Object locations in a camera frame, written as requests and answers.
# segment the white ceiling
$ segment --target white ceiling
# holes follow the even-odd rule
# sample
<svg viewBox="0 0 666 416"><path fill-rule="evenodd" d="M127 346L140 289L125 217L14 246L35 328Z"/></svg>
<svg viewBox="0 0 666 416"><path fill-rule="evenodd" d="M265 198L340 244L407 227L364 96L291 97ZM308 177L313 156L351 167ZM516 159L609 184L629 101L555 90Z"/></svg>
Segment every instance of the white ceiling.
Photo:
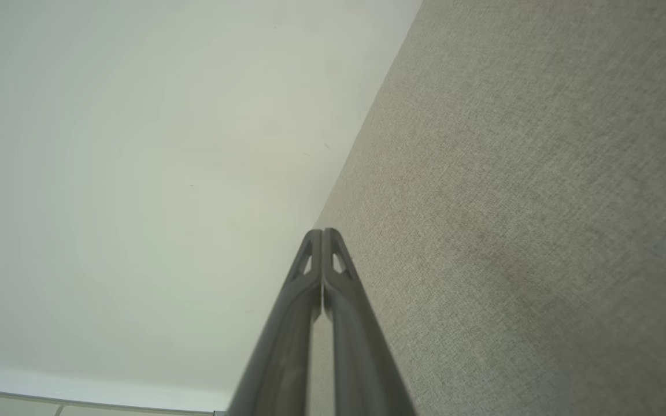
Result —
<svg viewBox="0 0 666 416"><path fill-rule="evenodd" d="M0 391L227 405L419 5L0 2Z"/></svg>

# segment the gray fabric wall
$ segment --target gray fabric wall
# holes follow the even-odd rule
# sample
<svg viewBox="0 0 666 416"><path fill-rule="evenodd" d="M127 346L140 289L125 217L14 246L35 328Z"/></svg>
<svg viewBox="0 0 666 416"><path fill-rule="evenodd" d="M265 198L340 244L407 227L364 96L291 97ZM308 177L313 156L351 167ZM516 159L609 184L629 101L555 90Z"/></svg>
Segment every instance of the gray fabric wall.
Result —
<svg viewBox="0 0 666 416"><path fill-rule="evenodd" d="M421 415L666 415L666 2L425 0L317 226Z"/></svg>

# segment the cutout hole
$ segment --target cutout hole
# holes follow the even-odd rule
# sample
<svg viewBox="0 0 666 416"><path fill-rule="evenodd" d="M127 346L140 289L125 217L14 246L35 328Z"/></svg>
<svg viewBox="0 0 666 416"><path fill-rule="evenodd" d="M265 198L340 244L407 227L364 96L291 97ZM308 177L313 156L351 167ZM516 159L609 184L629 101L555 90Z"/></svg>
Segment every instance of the cutout hole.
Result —
<svg viewBox="0 0 666 416"><path fill-rule="evenodd" d="M307 274L310 270L312 270L312 256L307 257L305 268L303 269L302 274Z"/></svg>
<svg viewBox="0 0 666 416"><path fill-rule="evenodd" d="M333 254L333 270L335 270L336 273L343 273L346 270L343 261L341 261L340 256L337 254Z"/></svg>

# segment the textured fabric surface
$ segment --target textured fabric surface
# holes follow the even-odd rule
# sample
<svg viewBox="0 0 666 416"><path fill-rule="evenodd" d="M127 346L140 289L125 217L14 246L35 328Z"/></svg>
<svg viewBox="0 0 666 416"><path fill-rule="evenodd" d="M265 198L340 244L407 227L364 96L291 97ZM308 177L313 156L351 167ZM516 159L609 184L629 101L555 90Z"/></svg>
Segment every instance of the textured fabric surface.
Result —
<svg viewBox="0 0 666 416"><path fill-rule="evenodd" d="M421 415L666 414L666 2L425 0L317 226Z"/></svg>

